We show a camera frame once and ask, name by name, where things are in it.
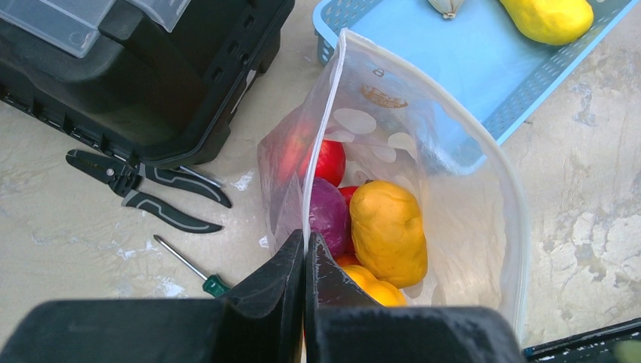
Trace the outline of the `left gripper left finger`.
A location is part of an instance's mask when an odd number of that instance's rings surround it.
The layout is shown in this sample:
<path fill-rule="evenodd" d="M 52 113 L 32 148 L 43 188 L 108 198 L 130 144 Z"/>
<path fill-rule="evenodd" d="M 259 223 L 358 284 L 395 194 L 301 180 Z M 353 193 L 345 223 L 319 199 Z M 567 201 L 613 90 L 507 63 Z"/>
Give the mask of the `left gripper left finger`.
<path fill-rule="evenodd" d="M 304 237 L 215 299 L 57 300 L 36 306 L 3 362 L 298 362 Z"/>

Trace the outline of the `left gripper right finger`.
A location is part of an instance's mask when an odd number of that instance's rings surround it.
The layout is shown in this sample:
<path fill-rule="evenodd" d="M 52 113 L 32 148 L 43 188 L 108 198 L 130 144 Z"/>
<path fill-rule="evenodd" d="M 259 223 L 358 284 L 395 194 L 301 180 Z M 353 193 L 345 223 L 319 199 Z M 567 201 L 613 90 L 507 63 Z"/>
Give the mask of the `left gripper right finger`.
<path fill-rule="evenodd" d="M 385 307 L 334 262 L 318 233 L 305 257 L 308 362 L 524 362 L 493 309 Z"/>

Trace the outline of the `yellow toy bell pepper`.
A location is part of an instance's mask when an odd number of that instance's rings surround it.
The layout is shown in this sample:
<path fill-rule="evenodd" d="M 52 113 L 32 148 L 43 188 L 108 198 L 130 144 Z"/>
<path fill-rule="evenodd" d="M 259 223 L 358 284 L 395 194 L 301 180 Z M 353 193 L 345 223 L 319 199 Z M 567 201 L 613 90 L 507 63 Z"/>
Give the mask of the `yellow toy bell pepper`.
<path fill-rule="evenodd" d="M 402 292 L 387 281 L 377 279 L 360 265 L 345 265 L 342 270 L 371 298 L 383 306 L 405 306 Z"/>

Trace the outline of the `orange toy pumpkin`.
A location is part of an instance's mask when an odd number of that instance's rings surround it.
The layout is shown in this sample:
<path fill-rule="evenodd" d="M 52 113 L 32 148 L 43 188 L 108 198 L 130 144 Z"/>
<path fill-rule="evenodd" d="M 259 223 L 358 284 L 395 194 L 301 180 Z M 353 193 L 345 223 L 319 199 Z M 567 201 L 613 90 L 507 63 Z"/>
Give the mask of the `orange toy pumpkin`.
<path fill-rule="evenodd" d="M 340 256 L 337 256 L 335 258 L 336 263 L 341 266 L 347 266 L 347 265 L 360 265 L 361 263 L 359 262 L 358 258 L 356 257 L 355 254 L 352 253 L 345 253 Z"/>

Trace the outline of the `red toy bell pepper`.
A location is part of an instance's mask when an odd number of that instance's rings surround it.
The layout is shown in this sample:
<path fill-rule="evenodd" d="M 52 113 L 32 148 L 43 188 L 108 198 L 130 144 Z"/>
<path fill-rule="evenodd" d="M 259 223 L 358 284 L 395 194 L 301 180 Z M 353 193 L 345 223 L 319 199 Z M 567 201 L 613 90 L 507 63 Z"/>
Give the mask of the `red toy bell pepper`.
<path fill-rule="evenodd" d="M 345 187 L 339 188 L 339 192 L 344 197 L 345 203 L 346 203 L 346 205 L 348 207 L 348 213 L 347 213 L 348 220 L 347 220 L 347 228 L 346 228 L 347 242 L 346 242 L 346 246 L 345 246 L 345 253 L 346 254 L 355 254 L 355 248 L 354 248 L 353 240 L 352 240 L 352 237 L 351 237 L 350 203 L 351 203 L 352 196 L 353 196 L 354 192 L 356 192 L 357 189 L 358 189 L 358 186 L 355 186 L 355 185 L 353 185 L 353 186 L 345 186 Z"/>

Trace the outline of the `clear zip top bag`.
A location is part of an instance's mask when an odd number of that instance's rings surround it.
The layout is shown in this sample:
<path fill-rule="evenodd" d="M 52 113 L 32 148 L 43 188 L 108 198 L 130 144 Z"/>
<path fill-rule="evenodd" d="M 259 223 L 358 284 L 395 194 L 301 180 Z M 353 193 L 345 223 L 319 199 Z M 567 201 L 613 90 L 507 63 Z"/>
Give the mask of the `clear zip top bag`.
<path fill-rule="evenodd" d="M 427 275 L 413 305 L 488 306 L 525 335 L 527 203 L 505 153 L 445 88 L 402 57 L 344 29 L 304 102 L 259 143 L 268 246 L 280 249 L 307 214 L 314 152 L 343 143 L 356 185 L 382 179 L 418 201 Z"/>

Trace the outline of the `red toy apple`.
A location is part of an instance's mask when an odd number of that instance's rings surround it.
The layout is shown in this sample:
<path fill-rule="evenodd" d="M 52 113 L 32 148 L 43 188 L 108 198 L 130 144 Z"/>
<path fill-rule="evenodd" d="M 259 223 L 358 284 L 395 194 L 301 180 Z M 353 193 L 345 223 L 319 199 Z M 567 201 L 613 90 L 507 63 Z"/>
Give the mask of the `red toy apple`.
<path fill-rule="evenodd" d="M 286 134 L 284 151 L 279 156 L 276 181 L 287 182 L 292 175 L 302 178 L 311 160 L 311 147 L 315 137 L 308 134 L 309 127 L 297 123 Z M 338 187 L 345 174 L 346 155 L 342 143 L 324 139 L 321 143 L 314 175 Z"/>

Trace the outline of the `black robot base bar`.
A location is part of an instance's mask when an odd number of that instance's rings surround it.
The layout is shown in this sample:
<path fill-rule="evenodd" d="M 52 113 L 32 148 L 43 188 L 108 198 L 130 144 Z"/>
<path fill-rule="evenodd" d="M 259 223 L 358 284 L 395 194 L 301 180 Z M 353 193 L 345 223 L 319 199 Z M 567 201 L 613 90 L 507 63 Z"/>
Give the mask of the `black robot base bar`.
<path fill-rule="evenodd" d="M 640 319 L 523 349 L 528 362 L 639 362 Z"/>

